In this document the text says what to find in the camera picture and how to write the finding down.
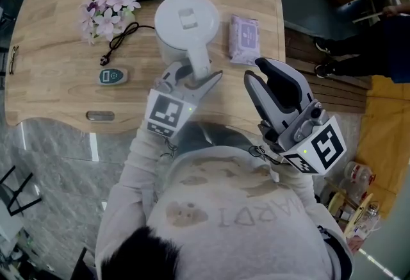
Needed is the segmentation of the pale yellow curved board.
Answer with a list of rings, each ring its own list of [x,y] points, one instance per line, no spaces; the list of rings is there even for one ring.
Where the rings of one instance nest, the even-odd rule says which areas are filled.
[[[373,193],[367,195],[359,204],[355,203],[346,193],[346,191],[338,190],[331,199],[327,210],[338,222],[341,222],[341,229],[346,238],[348,238],[353,232],[355,226],[366,215],[366,211],[373,199]],[[353,214],[349,220],[344,220],[341,217],[337,217],[336,214],[343,209],[344,206],[351,207]]]

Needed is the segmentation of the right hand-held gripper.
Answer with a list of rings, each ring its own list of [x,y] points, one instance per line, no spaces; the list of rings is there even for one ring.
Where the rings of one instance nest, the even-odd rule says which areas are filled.
[[[293,67],[268,58],[257,58],[255,64],[267,82],[251,70],[245,71],[243,80],[263,120],[258,128],[264,141],[299,172],[325,175],[347,150],[336,118],[316,99],[302,105],[302,86],[292,74],[302,77],[304,85],[307,81]],[[283,127],[284,113],[295,110],[301,114],[282,132],[273,128]]]

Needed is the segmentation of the black metal chair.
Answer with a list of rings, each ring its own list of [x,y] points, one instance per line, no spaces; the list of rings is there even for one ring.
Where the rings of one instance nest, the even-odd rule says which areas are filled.
[[[40,195],[38,197],[21,206],[20,203],[18,202],[18,196],[23,192],[27,184],[31,181],[33,177],[33,173],[30,173],[27,178],[22,182],[22,184],[19,186],[18,189],[12,190],[8,185],[6,185],[4,182],[6,179],[15,171],[16,166],[13,165],[10,170],[0,179],[0,200],[4,203],[6,206],[6,210],[9,214],[9,216],[14,217],[18,214],[23,215],[23,211],[31,208],[32,206],[42,202],[42,198]]]

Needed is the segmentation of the black eyeglasses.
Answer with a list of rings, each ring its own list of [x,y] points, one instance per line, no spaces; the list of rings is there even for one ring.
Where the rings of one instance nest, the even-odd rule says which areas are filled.
[[[13,46],[11,56],[10,56],[10,62],[9,62],[9,66],[8,66],[9,75],[14,74],[14,61],[15,61],[15,56],[16,56],[18,50],[19,50],[19,46],[17,46],[17,45]]]

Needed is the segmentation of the purple wet wipes pack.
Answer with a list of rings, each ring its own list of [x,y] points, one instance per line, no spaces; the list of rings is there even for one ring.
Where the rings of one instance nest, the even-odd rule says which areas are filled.
[[[229,57],[231,63],[255,67],[261,56],[259,21],[232,14],[229,23]]]

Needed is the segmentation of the pink artificial flowers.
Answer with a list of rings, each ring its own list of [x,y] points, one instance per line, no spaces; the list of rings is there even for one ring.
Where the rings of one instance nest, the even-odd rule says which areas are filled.
[[[84,0],[80,5],[82,37],[90,45],[102,38],[109,42],[135,21],[140,0]]]

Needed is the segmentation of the person's grey sweatshirt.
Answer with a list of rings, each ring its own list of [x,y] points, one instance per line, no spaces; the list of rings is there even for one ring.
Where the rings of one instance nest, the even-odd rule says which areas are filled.
[[[146,224],[97,244],[99,280],[349,280],[341,229],[320,203],[309,214],[271,168],[233,147],[179,157]]]

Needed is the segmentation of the clear plastic bottle red label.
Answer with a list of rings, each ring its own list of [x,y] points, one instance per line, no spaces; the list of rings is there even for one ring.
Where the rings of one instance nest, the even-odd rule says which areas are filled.
[[[353,183],[362,186],[365,190],[375,181],[376,177],[370,167],[354,161],[347,163],[344,168],[344,176]]]

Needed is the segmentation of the person's right forearm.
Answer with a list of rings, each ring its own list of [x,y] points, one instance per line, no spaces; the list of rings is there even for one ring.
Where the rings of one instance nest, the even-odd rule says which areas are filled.
[[[292,189],[309,214],[314,214],[317,207],[321,207],[315,198],[311,175],[295,170],[290,164],[278,163],[275,160],[269,164],[274,181]]]

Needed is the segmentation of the person's left forearm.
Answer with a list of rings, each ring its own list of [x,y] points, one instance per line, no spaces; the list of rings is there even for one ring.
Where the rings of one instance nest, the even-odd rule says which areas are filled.
[[[154,197],[156,164],[164,139],[139,128],[131,142],[127,160],[119,182],[113,186],[104,211],[97,244],[105,246],[123,241],[136,229],[146,224],[144,196]]]

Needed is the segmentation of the white electric kettle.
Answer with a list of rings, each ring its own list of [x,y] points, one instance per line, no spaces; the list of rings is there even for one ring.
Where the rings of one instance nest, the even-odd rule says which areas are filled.
[[[196,80],[208,77],[208,45],[219,25],[219,12],[210,0],[164,0],[154,16],[161,59],[170,65],[187,58]]]

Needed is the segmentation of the yellow sheet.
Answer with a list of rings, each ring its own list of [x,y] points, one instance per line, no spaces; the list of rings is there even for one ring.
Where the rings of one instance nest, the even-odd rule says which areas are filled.
[[[355,160],[375,174],[370,193],[381,217],[388,218],[410,162],[410,84],[372,77]]]

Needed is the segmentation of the dark wooden pallet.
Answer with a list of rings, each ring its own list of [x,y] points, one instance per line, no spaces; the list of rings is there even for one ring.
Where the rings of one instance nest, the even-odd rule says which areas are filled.
[[[326,55],[313,45],[313,37],[291,28],[284,29],[286,63],[301,72],[312,92],[327,111],[363,114],[367,91],[372,88],[370,77],[329,76],[320,79],[314,68]]]

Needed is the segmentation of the green and white remote control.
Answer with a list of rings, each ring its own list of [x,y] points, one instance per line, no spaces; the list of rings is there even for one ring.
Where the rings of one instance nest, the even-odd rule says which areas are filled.
[[[113,86],[126,83],[128,70],[124,68],[106,68],[100,71],[98,84],[101,86]]]

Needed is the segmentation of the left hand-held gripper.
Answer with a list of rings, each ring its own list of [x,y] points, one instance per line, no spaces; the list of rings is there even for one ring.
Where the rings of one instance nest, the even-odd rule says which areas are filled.
[[[171,63],[156,79],[149,92],[145,128],[165,138],[174,138],[196,111],[200,100],[222,79],[223,71],[214,72],[196,83],[185,78],[193,72],[189,60]]]

